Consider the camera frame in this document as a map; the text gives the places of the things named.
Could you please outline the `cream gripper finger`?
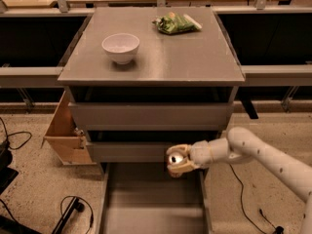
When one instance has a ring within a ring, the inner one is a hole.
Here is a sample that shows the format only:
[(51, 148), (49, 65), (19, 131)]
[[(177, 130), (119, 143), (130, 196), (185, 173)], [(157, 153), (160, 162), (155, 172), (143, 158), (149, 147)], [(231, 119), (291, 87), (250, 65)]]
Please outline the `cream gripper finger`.
[(173, 153), (179, 153), (182, 156), (187, 156), (189, 154), (189, 151), (191, 149), (191, 146), (189, 144), (178, 144), (170, 147), (167, 151), (167, 155), (171, 155)]
[(170, 164), (168, 165), (168, 170), (172, 174), (184, 174), (193, 171), (194, 165), (190, 162), (185, 164)]

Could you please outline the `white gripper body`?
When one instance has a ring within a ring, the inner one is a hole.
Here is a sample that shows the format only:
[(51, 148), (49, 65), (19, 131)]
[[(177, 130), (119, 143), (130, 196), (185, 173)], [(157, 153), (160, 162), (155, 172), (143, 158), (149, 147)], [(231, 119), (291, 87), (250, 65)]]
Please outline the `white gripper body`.
[(212, 163), (226, 161), (229, 153), (226, 139), (202, 140), (191, 145), (189, 157), (197, 169), (206, 169)]

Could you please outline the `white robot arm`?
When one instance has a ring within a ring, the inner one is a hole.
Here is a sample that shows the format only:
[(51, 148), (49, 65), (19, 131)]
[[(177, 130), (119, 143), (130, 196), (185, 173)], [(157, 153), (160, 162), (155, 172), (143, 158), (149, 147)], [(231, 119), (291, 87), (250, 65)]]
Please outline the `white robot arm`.
[(312, 234), (312, 168), (269, 145), (251, 131), (234, 127), (224, 138), (178, 144), (167, 152), (167, 168), (181, 176), (212, 163), (239, 164), (255, 159), (305, 203), (300, 234)]

